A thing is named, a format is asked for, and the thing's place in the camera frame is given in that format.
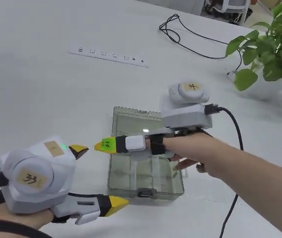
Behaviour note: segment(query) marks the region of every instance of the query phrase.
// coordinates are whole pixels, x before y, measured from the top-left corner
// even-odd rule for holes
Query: label sticker
[[[199,90],[200,86],[196,83],[183,83],[185,91],[196,91]]]
[[[21,169],[17,181],[20,184],[32,187],[34,189],[41,189],[47,182],[47,177],[39,175],[27,169]]]
[[[53,157],[57,157],[59,155],[65,154],[56,141],[45,142],[44,145],[46,146],[46,148],[49,150],[49,152]]]
[[[115,137],[102,139],[101,149],[107,153],[116,153],[116,140]]]

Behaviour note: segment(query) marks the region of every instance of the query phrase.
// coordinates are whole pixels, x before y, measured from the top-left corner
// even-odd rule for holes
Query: plastic storage box
[[[115,107],[112,136],[137,135],[162,127],[160,113]],[[184,194],[182,174],[164,155],[135,162],[129,153],[110,158],[108,193],[121,197],[175,200]]]

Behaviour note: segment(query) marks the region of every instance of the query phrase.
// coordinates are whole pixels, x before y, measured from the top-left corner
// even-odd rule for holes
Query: green label
[[[116,153],[116,140],[115,137],[102,139],[102,150],[108,153]]]

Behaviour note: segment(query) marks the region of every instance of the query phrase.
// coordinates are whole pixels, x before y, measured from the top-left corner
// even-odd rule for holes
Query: table surface
[[[238,65],[237,55],[205,59],[173,44],[158,26],[174,13],[133,0],[0,0],[0,155],[53,134],[68,144],[92,147],[111,134],[115,106],[158,111],[167,86],[191,78],[210,90],[211,102],[234,113],[245,150],[282,166],[282,104],[237,93],[226,77]],[[179,14],[191,29],[225,42],[250,31]],[[178,24],[172,27],[181,29]],[[199,52],[225,53],[221,44],[179,32],[182,42]],[[68,54],[75,41],[142,55],[149,68]],[[209,133],[238,146],[225,114],[214,116]],[[78,161],[73,191],[106,192],[108,165],[108,155],[89,151]],[[43,231],[59,238],[218,237],[233,192],[194,168],[188,169],[184,184],[185,194],[175,202],[135,200],[109,218],[82,226],[73,221],[50,224]],[[282,234],[242,202],[224,237],[280,238]]]

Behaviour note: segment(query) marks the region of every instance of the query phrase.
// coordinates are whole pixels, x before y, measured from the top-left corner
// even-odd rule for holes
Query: power strip
[[[132,57],[126,55],[119,55],[116,53],[109,53],[106,51],[99,51],[93,47],[84,47],[79,45],[72,45],[68,51],[70,54],[92,57],[103,60],[110,60],[119,63],[132,64],[135,66],[148,68],[145,60],[140,57]]]

